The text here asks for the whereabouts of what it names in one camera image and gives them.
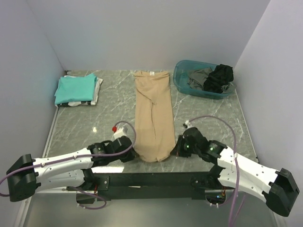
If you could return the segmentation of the tan t shirt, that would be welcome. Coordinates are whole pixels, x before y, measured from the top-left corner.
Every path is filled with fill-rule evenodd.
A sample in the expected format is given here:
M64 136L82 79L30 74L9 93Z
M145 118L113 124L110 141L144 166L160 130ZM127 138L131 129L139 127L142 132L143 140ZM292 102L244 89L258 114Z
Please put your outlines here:
M176 145L169 72L137 71L134 81L134 149L143 161L163 161Z

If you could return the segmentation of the teal plastic basket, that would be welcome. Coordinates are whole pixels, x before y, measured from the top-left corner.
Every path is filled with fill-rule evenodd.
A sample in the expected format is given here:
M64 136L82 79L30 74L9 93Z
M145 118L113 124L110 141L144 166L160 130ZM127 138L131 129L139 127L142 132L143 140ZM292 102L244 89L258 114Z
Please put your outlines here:
M192 89L187 84L189 70L204 69L209 67L214 71L216 66L217 65L215 64L199 62L199 61L190 61L190 60L180 61L175 66L173 73L173 82L180 93L192 95L192 96L210 98L210 99L223 99L224 97L229 96L233 91L224 94L223 93L219 94L219 93L195 90Z

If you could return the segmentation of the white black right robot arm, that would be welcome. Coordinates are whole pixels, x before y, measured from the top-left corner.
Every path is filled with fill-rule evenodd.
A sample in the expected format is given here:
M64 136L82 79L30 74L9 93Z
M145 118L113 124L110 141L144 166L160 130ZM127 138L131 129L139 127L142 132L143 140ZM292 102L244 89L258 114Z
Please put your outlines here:
M238 188L262 200L276 214L288 217L300 190L290 171L275 170L260 165L216 140L207 140L195 128L188 128L178 137L171 155L190 157L198 155L213 163L204 180L195 180L207 189Z

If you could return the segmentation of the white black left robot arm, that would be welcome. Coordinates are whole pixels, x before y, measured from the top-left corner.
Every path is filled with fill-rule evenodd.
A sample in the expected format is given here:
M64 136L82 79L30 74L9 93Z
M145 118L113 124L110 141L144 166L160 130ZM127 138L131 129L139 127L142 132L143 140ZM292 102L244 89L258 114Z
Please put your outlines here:
M94 143L79 151L49 158L21 156L6 172L11 202L25 200L36 192L70 187L84 191L99 187L100 180L92 169L120 160L125 163L137 157L131 140L122 136L114 141Z

